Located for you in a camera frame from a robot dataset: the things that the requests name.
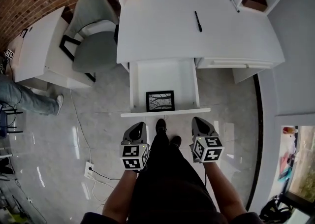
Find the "wall socket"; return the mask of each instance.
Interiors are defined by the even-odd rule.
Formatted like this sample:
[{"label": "wall socket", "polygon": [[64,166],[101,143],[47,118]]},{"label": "wall socket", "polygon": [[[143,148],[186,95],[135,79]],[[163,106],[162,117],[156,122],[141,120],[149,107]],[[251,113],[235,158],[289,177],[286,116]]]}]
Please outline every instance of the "wall socket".
[{"label": "wall socket", "polygon": [[85,164],[85,171],[84,171],[84,177],[88,178],[88,179],[92,179],[93,178],[93,171],[90,171],[89,168],[94,168],[94,164],[90,163],[90,162],[86,162]]}]

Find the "sneaker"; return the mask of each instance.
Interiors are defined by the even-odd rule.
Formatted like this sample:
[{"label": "sneaker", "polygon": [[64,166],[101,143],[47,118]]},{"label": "sneaker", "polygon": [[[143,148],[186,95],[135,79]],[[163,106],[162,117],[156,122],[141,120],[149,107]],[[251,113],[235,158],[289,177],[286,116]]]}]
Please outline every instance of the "sneaker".
[{"label": "sneaker", "polygon": [[59,112],[60,112],[60,110],[61,110],[61,107],[63,106],[63,100],[64,100],[63,95],[58,95],[58,97],[57,97],[57,99],[56,99],[56,102],[58,103],[58,106],[59,106],[59,110],[58,110],[57,115],[59,115]]},{"label": "sneaker", "polygon": [[164,119],[159,119],[157,121],[156,132],[157,134],[161,132],[166,132],[166,122]]},{"label": "sneaker", "polygon": [[182,138],[180,136],[174,136],[173,139],[171,140],[171,144],[174,144],[177,148],[180,147],[182,143]]}]

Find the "jeans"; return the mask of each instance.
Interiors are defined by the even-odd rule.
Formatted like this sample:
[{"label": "jeans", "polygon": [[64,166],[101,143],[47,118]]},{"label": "jeans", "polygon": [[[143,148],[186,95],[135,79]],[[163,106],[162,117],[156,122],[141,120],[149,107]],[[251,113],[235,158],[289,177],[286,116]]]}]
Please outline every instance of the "jeans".
[{"label": "jeans", "polygon": [[18,106],[24,110],[44,115],[57,115],[59,105],[56,100],[34,94],[28,88],[12,81],[11,78],[0,73],[0,102]]}]

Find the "white wall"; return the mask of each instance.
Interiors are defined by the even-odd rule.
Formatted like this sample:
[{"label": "white wall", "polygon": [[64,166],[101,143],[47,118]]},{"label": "white wall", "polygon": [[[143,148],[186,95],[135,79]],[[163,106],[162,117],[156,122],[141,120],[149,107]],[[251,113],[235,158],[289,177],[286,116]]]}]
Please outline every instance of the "white wall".
[{"label": "white wall", "polygon": [[268,17],[285,57],[274,69],[278,114],[315,112],[315,0],[281,0]]},{"label": "white wall", "polygon": [[275,116],[315,112],[315,0],[281,0],[268,15],[285,63],[258,74],[263,105],[261,168],[250,211],[260,213],[276,174]]}]

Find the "black pen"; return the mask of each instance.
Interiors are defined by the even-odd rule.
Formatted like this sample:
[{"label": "black pen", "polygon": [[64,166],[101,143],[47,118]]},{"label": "black pen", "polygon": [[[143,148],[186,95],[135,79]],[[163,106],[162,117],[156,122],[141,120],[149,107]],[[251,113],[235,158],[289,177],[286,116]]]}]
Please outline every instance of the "black pen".
[{"label": "black pen", "polygon": [[197,19],[197,23],[198,23],[198,27],[199,27],[199,31],[202,32],[202,27],[199,23],[199,18],[198,18],[198,15],[197,15],[197,12],[195,11],[195,15],[196,15],[196,19]]},{"label": "black pen", "polygon": [[240,10],[237,8],[237,5],[234,0],[230,0],[232,4],[234,5],[234,8],[236,9],[237,13],[240,13]]}]

